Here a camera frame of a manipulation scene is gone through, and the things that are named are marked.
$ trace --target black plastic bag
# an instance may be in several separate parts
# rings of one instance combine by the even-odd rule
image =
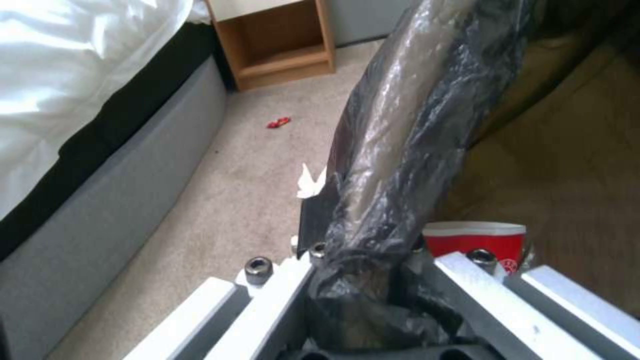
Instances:
[[[393,273],[516,76],[529,13],[528,0],[417,1],[369,64],[336,129],[327,184],[306,202],[318,206],[303,205],[300,249],[326,241],[308,289],[320,347],[409,348],[455,330],[437,307],[391,304]]]

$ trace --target bed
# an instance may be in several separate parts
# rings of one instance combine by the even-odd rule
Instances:
[[[43,358],[93,304],[219,128],[220,50],[194,22],[208,19],[191,0],[0,8],[0,48],[16,50],[0,67],[0,347],[12,359]]]

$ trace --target hex nut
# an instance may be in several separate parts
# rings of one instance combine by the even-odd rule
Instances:
[[[244,265],[246,282],[251,285],[263,285],[273,275],[273,264],[264,256],[256,256]]]
[[[493,275],[498,259],[495,255],[486,249],[471,250],[467,253],[467,259],[471,260],[477,266],[480,266],[485,272]]]
[[[326,243],[324,241],[319,241],[309,249],[309,256],[311,257],[311,263],[313,265],[318,265],[320,262],[322,262],[322,259],[324,258],[325,248]]]

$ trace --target floor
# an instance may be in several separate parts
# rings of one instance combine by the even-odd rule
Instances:
[[[379,46],[339,49],[336,74],[232,94],[175,207],[49,358],[121,359],[206,278],[232,280],[256,255],[290,256],[301,165],[314,177],[322,171],[349,93]],[[283,116],[292,122],[265,128]]]

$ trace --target wooden shelf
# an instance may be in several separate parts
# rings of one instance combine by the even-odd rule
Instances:
[[[335,72],[325,0],[283,1],[287,4],[213,20],[240,91]]]
[[[252,78],[278,71],[305,67],[329,61],[329,56],[329,53],[324,49],[324,44],[284,51],[255,61],[249,66],[240,69],[238,77]]]

